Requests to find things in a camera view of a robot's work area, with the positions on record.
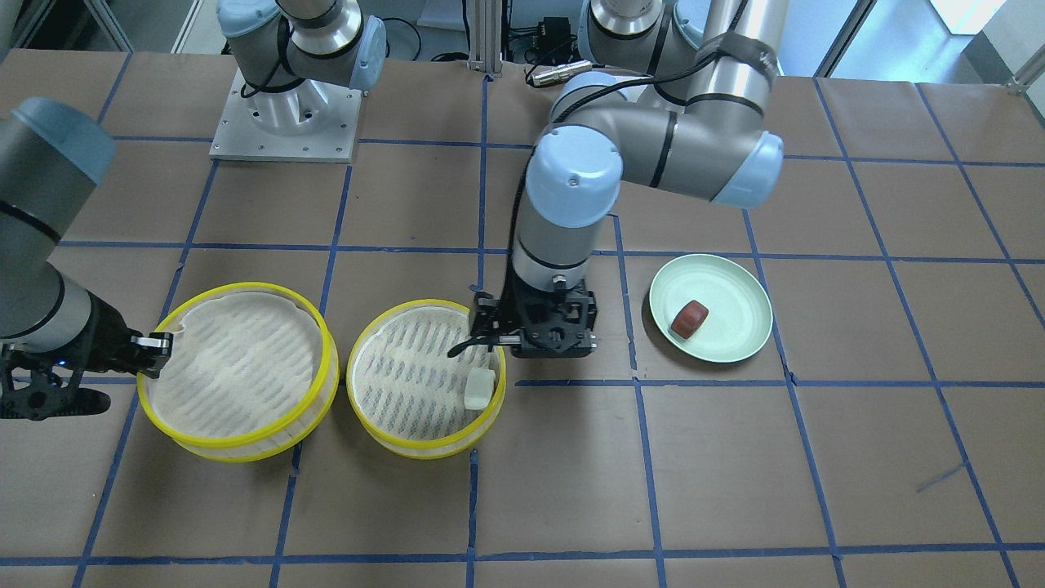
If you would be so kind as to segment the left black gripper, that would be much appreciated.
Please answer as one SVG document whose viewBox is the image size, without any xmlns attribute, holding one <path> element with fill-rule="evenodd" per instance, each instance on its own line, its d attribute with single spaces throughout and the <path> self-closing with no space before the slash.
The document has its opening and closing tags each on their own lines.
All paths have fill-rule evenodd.
<svg viewBox="0 0 1045 588">
<path fill-rule="evenodd" d="M 468 337 L 455 344 L 455 358 L 470 346 L 503 346 L 519 359 L 575 359 L 589 356 L 598 345 L 596 293 L 584 280 L 571 289 L 534 289 L 521 278 L 508 278 L 501 298 L 474 293 L 468 312 Z"/>
</svg>

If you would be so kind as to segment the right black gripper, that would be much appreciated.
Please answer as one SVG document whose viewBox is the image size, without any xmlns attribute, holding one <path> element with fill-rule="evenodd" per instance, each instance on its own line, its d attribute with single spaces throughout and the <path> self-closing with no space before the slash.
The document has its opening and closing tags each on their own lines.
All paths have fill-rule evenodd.
<svg viewBox="0 0 1045 588">
<path fill-rule="evenodd" d="M 82 387 L 85 372 L 140 373 L 159 379 L 171 361 L 171 332 L 131 330 L 120 313 L 93 293 L 82 330 L 63 344 L 2 344 L 2 417 L 98 416 L 111 406 L 104 392 Z"/>
</svg>

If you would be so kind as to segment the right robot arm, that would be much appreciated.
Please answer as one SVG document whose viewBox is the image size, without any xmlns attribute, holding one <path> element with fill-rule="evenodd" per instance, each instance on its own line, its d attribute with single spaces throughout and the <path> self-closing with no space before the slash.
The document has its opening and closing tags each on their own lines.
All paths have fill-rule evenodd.
<svg viewBox="0 0 1045 588">
<path fill-rule="evenodd" d="M 220 33 L 238 62 L 213 158 L 347 163 L 362 94 L 382 71 L 388 34 L 354 1 L 220 1 Z M 115 308 L 49 257 L 104 178 L 115 142 L 52 98 L 23 101 L 2 123 L 2 417 L 97 416 L 104 392 L 85 372 L 160 376 L 168 332 L 131 330 Z"/>
</svg>

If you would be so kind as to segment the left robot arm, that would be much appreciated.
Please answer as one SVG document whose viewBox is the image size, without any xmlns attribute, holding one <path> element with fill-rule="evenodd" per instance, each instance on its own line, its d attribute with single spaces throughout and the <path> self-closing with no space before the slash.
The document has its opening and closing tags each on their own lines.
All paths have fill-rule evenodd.
<svg viewBox="0 0 1045 588">
<path fill-rule="evenodd" d="M 513 201 L 500 296 L 478 292 L 468 337 L 447 351 L 504 346 L 520 359 L 594 348 L 596 238 L 630 182 L 751 209 L 772 193 L 781 138 L 764 127 L 780 73 L 786 1 L 586 1 L 584 57 L 623 69 L 565 83 Z"/>
</svg>

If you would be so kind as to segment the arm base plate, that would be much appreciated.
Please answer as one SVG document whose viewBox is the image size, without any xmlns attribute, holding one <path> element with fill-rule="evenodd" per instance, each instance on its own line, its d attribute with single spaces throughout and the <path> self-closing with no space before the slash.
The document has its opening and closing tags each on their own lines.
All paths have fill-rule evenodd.
<svg viewBox="0 0 1045 588">
<path fill-rule="evenodd" d="M 249 163 L 339 163 L 354 159 L 365 91 L 302 83 L 291 91 L 242 97 L 236 72 L 209 155 Z"/>
</svg>

